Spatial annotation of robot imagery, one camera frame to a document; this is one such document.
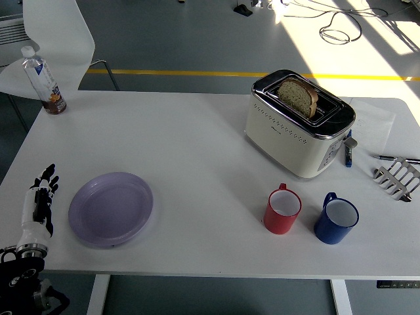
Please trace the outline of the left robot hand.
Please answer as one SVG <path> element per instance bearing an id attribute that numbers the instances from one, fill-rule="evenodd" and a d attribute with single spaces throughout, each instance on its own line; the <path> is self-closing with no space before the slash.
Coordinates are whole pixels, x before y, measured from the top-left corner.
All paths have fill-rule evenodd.
<path id="1" fill-rule="evenodd" d="M 39 244 L 47 247 L 53 235 L 51 205 L 58 190 L 59 176 L 55 175 L 56 165 L 49 165 L 26 192 L 22 211 L 23 234 L 17 248 L 27 244 Z"/>

